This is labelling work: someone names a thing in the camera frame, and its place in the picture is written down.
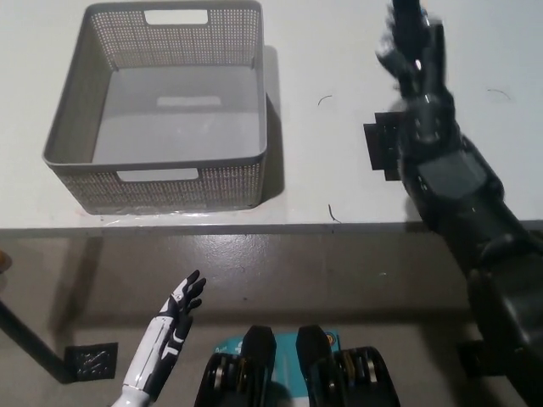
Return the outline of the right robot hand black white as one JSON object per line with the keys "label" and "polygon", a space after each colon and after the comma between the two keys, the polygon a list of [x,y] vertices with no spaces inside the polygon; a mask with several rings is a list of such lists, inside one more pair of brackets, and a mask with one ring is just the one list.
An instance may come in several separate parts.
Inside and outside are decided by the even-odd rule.
{"label": "right robot hand black white", "polygon": [[446,79],[445,29],[418,1],[389,5],[376,56],[397,81],[405,102],[404,153],[438,151],[458,143],[456,108]]}

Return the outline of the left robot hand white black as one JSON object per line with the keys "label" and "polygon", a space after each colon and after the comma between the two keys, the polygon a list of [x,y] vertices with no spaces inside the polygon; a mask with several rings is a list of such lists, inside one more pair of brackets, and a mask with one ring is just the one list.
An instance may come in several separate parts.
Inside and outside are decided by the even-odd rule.
{"label": "left robot hand white black", "polygon": [[115,406],[150,406],[157,401],[190,332],[191,311],[202,304],[199,295],[205,283],[195,270],[168,296],[148,324]]}

